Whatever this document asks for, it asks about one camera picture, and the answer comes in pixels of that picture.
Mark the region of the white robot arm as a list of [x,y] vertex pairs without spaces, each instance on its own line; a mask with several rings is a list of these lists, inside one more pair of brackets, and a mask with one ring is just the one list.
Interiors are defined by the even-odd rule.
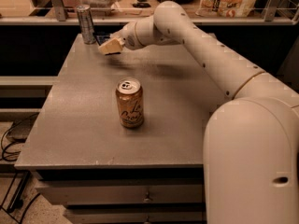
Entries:
[[197,28],[171,1],[125,25],[99,50],[170,41],[193,56],[228,100],[204,134],[207,224],[299,224],[299,95]]

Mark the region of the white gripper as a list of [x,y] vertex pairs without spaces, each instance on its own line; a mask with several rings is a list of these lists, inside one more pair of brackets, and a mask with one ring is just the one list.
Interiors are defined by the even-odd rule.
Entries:
[[99,46],[103,55],[122,52],[124,48],[136,50],[140,48],[140,42],[135,32],[136,22],[129,22],[118,32],[113,33],[110,39]]

